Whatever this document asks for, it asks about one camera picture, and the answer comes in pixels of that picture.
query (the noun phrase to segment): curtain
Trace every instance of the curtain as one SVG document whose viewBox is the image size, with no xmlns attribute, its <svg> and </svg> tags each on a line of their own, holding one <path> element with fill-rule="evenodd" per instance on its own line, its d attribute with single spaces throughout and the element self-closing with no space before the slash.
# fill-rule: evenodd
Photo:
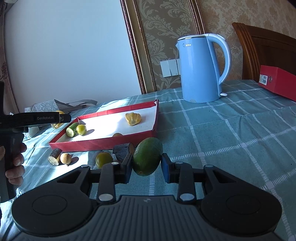
<svg viewBox="0 0 296 241">
<path fill-rule="evenodd" d="M 3 81 L 5 83 L 5 89 L 4 89 L 4 104 L 3 109 L 5 114 L 9 114 L 12 112 L 13 114 L 18 113 L 18 108 L 15 103 L 15 99 L 13 97 L 13 93 L 11 90 L 9 77 L 7 73 L 7 67 L 6 67 L 6 61 L 5 61 L 5 55 L 4 55 L 4 12 L 5 12 L 6 3 L 1 2 L 0 3 L 0 81 Z"/>
</svg>

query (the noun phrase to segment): chair backrest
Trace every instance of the chair backrest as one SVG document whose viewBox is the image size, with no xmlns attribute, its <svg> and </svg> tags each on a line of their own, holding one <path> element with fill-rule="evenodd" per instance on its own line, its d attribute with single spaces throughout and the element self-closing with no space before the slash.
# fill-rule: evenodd
<svg viewBox="0 0 296 241">
<path fill-rule="evenodd" d="M 296 75 L 296 39 L 264 28 L 232 23 L 243 48 L 243 79 L 259 81 L 260 66 Z"/>
</svg>

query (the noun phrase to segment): red shoe box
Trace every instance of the red shoe box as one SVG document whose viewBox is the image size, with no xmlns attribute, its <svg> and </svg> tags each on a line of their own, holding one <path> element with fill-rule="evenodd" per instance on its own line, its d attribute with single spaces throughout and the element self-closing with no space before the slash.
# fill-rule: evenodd
<svg viewBox="0 0 296 241">
<path fill-rule="evenodd" d="M 141 115 L 139 124 L 128 125 L 124 115 L 131 112 Z M 66 135 L 65 127 L 49 145 L 52 149 L 60 148 L 63 152 L 110 150 L 115 145 L 129 142 L 136 146 L 148 137 L 156 137 L 158 112 L 159 101 L 155 100 L 79 116 L 67 127 L 74 122 L 85 124 L 86 135 L 70 138 Z M 123 136 L 113 137 L 115 133 Z"/>
<path fill-rule="evenodd" d="M 261 65 L 258 84 L 273 93 L 296 101 L 296 76 L 283 69 Z"/>
</svg>

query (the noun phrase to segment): human hand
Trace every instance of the human hand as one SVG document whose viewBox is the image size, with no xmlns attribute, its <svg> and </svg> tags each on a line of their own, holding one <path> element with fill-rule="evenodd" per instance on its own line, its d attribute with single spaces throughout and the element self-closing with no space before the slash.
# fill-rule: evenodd
<svg viewBox="0 0 296 241">
<path fill-rule="evenodd" d="M 12 160 L 15 167 L 5 172 L 5 176 L 8 178 L 8 181 L 13 185 L 20 186 L 24 181 L 22 176 L 25 173 L 25 168 L 22 164 L 24 163 L 25 160 L 21 153 L 25 152 L 26 150 L 27 150 L 27 146 L 24 143 L 21 143 L 20 153 Z M 5 148 L 4 146 L 1 146 L 0 160 L 3 159 L 4 154 L 5 154 Z"/>
</svg>

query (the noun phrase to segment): blue electric kettle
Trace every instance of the blue electric kettle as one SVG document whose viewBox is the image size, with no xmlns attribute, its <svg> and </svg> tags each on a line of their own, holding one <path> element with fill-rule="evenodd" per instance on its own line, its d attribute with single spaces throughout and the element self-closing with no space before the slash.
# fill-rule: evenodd
<svg viewBox="0 0 296 241">
<path fill-rule="evenodd" d="M 213 43 L 221 46 L 225 56 L 225 69 L 220 76 Z M 227 95 L 221 84 L 231 69 L 231 52 L 225 38 L 218 34 L 189 35 L 178 39 L 183 99 L 206 103 Z"/>
</svg>

